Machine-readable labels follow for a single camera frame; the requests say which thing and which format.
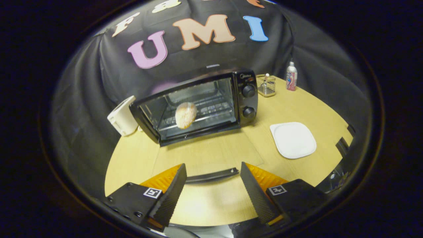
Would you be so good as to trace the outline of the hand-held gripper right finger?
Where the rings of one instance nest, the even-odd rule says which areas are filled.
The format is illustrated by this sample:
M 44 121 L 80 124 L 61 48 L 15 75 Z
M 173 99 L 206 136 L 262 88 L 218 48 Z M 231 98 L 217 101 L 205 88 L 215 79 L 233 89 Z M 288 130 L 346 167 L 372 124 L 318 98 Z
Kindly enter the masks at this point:
M 328 200 L 326 193 L 302 179 L 289 182 L 246 162 L 240 176 L 260 223 L 266 226 L 297 222 Z

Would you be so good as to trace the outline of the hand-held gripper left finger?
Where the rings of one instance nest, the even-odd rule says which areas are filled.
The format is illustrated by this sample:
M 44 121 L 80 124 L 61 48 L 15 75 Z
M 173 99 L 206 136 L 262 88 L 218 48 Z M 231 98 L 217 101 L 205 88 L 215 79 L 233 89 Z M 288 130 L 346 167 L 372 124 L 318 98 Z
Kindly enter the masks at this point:
M 125 183 L 104 198 L 104 205 L 137 226 L 163 232 L 186 178 L 186 166 L 179 164 L 140 184 Z

